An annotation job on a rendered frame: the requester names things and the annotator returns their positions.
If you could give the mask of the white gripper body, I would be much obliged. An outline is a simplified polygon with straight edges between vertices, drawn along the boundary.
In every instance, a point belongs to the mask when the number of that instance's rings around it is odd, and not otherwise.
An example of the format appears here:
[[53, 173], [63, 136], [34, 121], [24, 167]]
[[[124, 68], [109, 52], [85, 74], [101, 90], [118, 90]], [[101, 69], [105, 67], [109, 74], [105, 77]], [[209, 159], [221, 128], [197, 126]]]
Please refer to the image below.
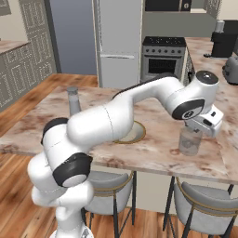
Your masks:
[[195, 118], [186, 120], [185, 123], [192, 130], [200, 130], [211, 138], [215, 138], [221, 128], [221, 122], [218, 122], [217, 124], [213, 125], [207, 120], [203, 122]]

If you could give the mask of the clear glass cup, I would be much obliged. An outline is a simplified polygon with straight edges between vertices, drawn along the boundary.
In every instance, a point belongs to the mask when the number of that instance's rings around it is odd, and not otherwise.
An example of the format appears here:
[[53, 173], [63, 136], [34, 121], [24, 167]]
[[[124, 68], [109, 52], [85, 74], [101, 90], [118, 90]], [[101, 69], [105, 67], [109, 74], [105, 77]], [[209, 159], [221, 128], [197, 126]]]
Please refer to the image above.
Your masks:
[[203, 132], [200, 130], [193, 130], [184, 126], [180, 130], [178, 148], [180, 152], [187, 156], [194, 156], [198, 153], [201, 144]]

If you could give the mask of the grey patterned base cupboards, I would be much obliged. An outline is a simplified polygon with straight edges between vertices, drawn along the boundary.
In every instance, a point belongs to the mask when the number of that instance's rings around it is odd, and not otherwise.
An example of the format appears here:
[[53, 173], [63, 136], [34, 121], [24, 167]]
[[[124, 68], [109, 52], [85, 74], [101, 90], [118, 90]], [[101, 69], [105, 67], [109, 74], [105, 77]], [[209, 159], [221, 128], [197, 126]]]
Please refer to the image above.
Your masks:
[[195, 70], [192, 63], [192, 58], [189, 52], [189, 49], [185, 50], [184, 54], [184, 62], [183, 62], [183, 69], [181, 75], [181, 82], [183, 85], [188, 85], [191, 81], [193, 76], [195, 75]]

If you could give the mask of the silver toaster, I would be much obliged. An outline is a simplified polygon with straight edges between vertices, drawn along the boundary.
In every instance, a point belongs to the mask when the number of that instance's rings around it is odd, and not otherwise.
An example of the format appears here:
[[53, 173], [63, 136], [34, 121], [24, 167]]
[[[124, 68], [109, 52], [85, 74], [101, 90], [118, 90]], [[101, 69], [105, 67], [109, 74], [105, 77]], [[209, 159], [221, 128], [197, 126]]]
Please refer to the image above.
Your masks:
[[238, 85], [238, 57], [229, 57], [222, 67], [226, 81], [231, 85]]

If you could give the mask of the grey padded stool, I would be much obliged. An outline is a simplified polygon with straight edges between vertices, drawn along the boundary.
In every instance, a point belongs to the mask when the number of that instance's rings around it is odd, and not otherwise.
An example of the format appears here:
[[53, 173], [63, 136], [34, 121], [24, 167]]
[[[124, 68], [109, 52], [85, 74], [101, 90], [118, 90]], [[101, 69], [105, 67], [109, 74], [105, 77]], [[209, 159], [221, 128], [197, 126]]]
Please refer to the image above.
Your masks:
[[[117, 174], [91, 171], [88, 180], [95, 193], [93, 200], [85, 206], [85, 211], [89, 213], [89, 225], [92, 225], [95, 215], [112, 216], [114, 238], [120, 238], [129, 216], [132, 216], [132, 224], [135, 224], [137, 172]], [[132, 197], [132, 206], [122, 226], [119, 226], [118, 214], [126, 208], [129, 197]]]
[[198, 231], [213, 238], [230, 238], [234, 221], [238, 217], [238, 197], [232, 199], [234, 185], [227, 190], [180, 182], [179, 177], [170, 180], [163, 230], [166, 224], [174, 228], [169, 215], [171, 202], [175, 202], [178, 220], [185, 226], [181, 238], [188, 238], [190, 231]]

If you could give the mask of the silver oven with hob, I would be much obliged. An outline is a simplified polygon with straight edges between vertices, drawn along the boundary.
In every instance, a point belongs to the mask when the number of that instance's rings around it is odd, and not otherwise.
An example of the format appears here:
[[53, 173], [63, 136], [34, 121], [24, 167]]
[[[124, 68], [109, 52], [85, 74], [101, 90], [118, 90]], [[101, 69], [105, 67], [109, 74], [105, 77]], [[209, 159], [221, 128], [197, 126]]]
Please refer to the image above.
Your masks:
[[186, 41], [184, 37], [146, 36], [142, 43], [141, 82], [160, 73], [181, 77]]

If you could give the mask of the black coffee machine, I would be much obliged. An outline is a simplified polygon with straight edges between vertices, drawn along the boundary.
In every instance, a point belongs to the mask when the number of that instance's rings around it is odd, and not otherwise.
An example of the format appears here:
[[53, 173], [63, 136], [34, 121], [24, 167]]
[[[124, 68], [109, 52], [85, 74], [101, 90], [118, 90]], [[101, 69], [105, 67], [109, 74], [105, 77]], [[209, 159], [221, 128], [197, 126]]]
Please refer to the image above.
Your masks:
[[238, 20], [218, 20], [211, 41], [214, 43], [206, 58], [229, 58], [238, 37]]

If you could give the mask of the silver fridge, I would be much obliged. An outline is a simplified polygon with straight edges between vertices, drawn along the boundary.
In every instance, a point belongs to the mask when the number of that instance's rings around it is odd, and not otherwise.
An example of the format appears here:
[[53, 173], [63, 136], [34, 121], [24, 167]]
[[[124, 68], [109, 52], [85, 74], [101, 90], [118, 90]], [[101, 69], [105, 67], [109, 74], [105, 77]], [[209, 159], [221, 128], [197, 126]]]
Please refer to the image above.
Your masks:
[[100, 87], [139, 82], [143, 0], [92, 0]]

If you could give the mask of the black microwave oven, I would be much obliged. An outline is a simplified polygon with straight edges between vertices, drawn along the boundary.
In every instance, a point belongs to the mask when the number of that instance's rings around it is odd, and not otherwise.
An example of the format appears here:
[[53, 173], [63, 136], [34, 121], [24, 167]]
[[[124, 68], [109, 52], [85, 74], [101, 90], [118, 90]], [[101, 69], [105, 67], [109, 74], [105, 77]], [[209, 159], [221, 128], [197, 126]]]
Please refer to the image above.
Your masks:
[[145, 0], [146, 11], [191, 11], [192, 0]]

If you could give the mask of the grey bottle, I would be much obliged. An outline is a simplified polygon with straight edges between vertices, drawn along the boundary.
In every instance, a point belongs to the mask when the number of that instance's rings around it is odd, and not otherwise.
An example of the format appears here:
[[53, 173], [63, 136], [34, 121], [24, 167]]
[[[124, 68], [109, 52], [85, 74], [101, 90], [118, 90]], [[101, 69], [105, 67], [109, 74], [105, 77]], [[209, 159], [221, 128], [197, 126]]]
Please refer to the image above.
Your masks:
[[76, 86], [69, 86], [67, 88], [67, 93], [69, 100], [70, 116], [73, 116], [81, 111], [78, 88]]

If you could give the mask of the grey patterned cupboard run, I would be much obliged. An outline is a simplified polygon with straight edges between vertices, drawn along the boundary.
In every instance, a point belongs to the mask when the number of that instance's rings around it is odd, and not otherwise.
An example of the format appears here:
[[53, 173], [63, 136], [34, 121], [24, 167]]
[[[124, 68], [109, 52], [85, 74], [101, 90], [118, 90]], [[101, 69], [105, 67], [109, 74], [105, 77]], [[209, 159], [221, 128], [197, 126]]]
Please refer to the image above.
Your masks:
[[45, 0], [0, 0], [0, 112], [56, 72]]

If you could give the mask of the grey patterned wall cupboard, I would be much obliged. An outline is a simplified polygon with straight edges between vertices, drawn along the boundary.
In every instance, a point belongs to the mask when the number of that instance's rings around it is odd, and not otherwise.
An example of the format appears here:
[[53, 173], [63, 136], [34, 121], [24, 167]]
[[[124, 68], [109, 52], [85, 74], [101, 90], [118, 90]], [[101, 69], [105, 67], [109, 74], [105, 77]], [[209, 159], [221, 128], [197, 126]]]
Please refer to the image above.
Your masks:
[[214, 19], [218, 19], [218, 14], [220, 11], [222, 0], [205, 0], [204, 10]]

